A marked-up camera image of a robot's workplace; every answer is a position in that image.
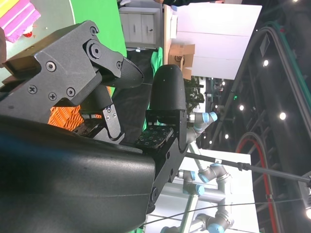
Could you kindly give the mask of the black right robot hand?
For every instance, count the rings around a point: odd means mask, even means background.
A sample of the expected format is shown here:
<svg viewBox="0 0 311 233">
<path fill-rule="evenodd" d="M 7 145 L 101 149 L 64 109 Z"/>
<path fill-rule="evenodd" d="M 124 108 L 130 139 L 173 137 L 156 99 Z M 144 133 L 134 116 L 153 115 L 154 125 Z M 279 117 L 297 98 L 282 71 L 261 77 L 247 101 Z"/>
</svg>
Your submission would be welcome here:
<svg viewBox="0 0 311 233">
<path fill-rule="evenodd" d="M 143 83 L 139 68 L 84 21 L 4 63 L 0 89 L 0 230 L 127 233 L 154 210 L 187 152 L 184 81 L 176 65 L 154 77 L 147 129 L 121 144 L 108 87 Z"/>
</svg>

